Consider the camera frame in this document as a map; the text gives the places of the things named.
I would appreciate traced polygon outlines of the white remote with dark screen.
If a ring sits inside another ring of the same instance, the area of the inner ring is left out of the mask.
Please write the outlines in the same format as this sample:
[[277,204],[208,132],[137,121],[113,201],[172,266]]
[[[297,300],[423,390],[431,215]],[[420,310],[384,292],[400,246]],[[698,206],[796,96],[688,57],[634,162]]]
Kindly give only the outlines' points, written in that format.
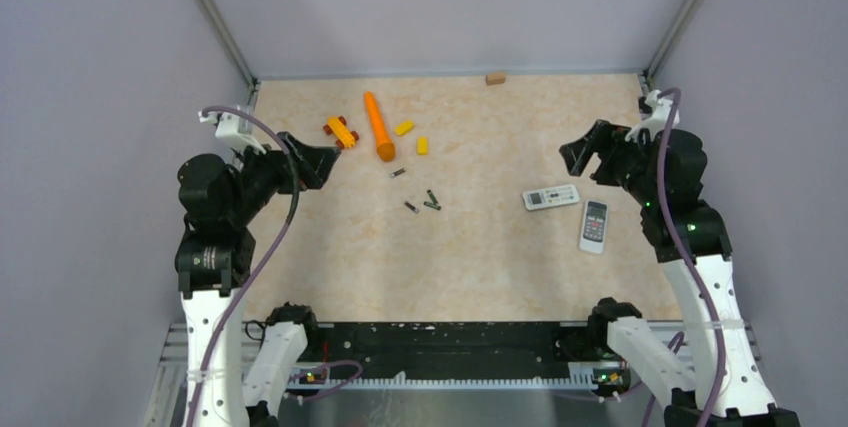
[[578,240],[581,251],[600,255],[604,252],[609,208],[606,204],[587,200]]

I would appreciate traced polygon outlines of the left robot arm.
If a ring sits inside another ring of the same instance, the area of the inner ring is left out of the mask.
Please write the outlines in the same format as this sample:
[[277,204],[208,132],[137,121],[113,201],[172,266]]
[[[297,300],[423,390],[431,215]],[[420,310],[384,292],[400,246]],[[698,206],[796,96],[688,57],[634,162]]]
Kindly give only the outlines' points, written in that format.
[[298,200],[323,187],[341,154],[306,145],[288,132],[283,147],[248,147],[241,167],[202,154],[179,169],[185,231],[175,257],[178,290],[189,328],[190,387],[186,426],[246,426],[235,367],[240,297],[251,276],[256,241],[248,226],[276,194]]

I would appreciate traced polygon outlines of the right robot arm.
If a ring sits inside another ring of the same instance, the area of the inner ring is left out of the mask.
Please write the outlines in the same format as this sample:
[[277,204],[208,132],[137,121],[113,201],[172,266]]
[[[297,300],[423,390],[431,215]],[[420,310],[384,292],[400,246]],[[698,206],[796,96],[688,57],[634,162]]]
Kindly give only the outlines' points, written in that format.
[[601,299],[589,318],[589,351],[622,357],[650,390],[668,426],[796,426],[760,374],[733,281],[732,245],[721,214],[701,196],[707,155],[695,134],[651,133],[597,121],[559,148],[579,176],[592,158],[595,183],[624,189],[640,205],[642,232],[671,285],[693,367],[650,334],[628,302]]

